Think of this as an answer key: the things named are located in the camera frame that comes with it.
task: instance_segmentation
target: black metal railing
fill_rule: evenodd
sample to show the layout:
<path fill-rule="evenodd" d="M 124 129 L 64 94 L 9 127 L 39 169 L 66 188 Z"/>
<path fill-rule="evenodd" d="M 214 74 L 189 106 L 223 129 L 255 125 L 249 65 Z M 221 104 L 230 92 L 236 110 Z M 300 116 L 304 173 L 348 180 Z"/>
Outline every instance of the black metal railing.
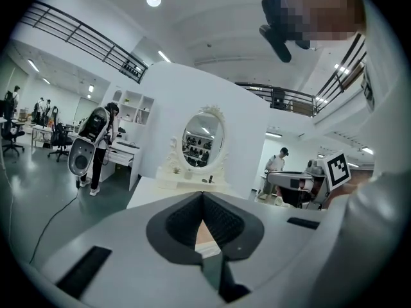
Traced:
<path fill-rule="evenodd" d="M 357 80 L 361 74 L 363 74 L 364 64 L 362 61 L 367 52 L 365 51 L 365 48 L 363 49 L 365 39 L 363 39 L 362 43 L 358 45 L 361 37 L 362 36 L 360 34 L 356 35 L 351 47 L 348 49 L 341 63 L 336 64 L 334 73 L 315 96 L 317 113 L 321 112 L 334 99 L 344 93 L 344 91 L 346 91 L 354 83 L 354 81 Z"/>
<path fill-rule="evenodd" d="M 127 53 L 109 38 L 49 4 L 35 1 L 20 21 L 72 44 L 137 83 L 140 83 L 147 70 L 142 61 Z"/>
<path fill-rule="evenodd" d="M 236 82 L 236 85 L 268 101 L 271 108 L 305 116 L 314 116 L 317 114 L 315 97 L 312 95 L 259 83 Z"/>

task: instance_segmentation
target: black pants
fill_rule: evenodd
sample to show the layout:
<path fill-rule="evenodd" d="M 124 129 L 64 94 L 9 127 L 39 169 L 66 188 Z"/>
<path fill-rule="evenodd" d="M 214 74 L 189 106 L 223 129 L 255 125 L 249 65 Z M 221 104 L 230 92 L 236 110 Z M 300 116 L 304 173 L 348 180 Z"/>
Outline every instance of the black pants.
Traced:
<path fill-rule="evenodd" d="M 92 161 L 92 178 L 91 178 L 91 189 L 96 189 L 98 186 L 98 180 L 100 179 L 101 166 L 103 165 L 105 155 L 104 148 L 96 148 L 96 153 L 94 154 L 94 159 Z M 85 182 L 85 176 L 82 176 L 82 182 Z"/>

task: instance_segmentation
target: black cap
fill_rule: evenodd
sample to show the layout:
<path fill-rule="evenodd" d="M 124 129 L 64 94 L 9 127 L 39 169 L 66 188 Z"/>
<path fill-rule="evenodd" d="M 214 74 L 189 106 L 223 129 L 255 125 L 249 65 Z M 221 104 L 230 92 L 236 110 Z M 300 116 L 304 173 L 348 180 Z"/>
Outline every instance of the black cap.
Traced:
<path fill-rule="evenodd" d="M 281 148 L 281 151 L 288 156 L 288 149 L 286 149 L 285 147 Z"/>

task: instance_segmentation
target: gray floor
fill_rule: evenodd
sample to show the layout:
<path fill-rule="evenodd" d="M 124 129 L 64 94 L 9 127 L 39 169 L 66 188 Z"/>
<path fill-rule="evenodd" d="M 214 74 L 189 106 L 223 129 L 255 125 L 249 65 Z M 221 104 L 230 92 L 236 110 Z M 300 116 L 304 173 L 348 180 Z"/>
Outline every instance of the gray floor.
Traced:
<path fill-rule="evenodd" d="M 12 214 L 11 242 L 17 258 L 29 261 L 42 229 L 49 218 L 76 196 L 75 177 L 67 168 L 67 157 L 56 163 L 47 158 L 50 150 L 31 148 L 17 154 L 4 154 L 6 171 L 15 195 Z M 114 175 L 100 183 L 101 191 L 89 195 L 89 186 L 80 188 L 78 199 L 72 202 L 48 226 L 33 265 L 40 267 L 61 246 L 95 225 L 104 217 L 127 207 L 134 189 L 128 191 L 130 171 L 117 169 Z M 12 191 L 4 171 L 0 169 L 0 226 L 8 239 Z"/>

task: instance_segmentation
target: white sneaker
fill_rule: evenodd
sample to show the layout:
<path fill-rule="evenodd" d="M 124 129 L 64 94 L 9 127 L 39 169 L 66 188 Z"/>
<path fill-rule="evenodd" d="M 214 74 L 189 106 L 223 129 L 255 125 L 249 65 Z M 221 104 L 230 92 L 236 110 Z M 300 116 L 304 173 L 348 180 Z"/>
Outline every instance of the white sneaker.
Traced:
<path fill-rule="evenodd" d="M 87 186 L 89 183 L 91 183 L 91 179 L 90 178 L 86 178 L 85 182 L 80 182 L 80 187 L 85 187 Z"/>
<path fill-rule="evenodd" d="M 100 186 L 97 186 L 96 189 L 90 189 L 91 196 L 96 196 L 98 192 L 100 192 Z"/>

